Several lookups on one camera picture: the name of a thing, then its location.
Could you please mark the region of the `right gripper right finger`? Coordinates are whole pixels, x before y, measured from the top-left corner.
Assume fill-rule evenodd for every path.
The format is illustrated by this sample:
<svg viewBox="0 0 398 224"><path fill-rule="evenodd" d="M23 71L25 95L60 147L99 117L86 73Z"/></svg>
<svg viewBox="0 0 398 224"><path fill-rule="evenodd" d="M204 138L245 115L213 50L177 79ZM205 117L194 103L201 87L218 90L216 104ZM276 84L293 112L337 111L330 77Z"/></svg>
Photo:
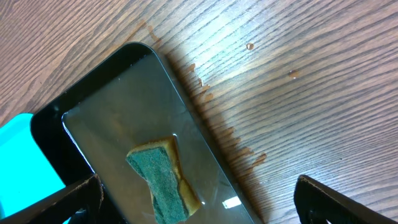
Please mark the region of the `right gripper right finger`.
<svg viewBox="0 0 398 224"><path fill-rule="evenodd" d="M294 204L301 224L397 224L307 175L297 179Z"/></svg>

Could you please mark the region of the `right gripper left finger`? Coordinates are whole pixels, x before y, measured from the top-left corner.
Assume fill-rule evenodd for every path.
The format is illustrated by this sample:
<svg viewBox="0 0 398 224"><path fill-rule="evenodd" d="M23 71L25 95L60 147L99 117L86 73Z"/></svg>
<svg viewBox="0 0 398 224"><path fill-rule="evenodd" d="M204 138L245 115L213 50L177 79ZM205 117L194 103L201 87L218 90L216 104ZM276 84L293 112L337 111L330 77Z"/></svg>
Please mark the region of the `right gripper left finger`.
<svg viewBox="0 0 398 224"><path fill-rule="evenodd" d="M81 209L85 211L81 221L97 223L102 202L100 178L92 174L2 219L1 224L63 223Z"/></svg>

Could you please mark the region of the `green yellow sponge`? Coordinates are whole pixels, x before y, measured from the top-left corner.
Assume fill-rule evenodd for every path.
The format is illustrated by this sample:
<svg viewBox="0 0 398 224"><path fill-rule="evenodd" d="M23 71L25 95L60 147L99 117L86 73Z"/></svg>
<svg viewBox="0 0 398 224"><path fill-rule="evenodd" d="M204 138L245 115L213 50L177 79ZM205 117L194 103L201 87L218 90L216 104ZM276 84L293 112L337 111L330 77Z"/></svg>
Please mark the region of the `green yellow sponge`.
<svg viewBox="0 0 398 224"><path fill-rule="evenodd" d="M185 222L201 207L183 174L175 136L132 148L126 161L146 181L157 223Z"/></svg>

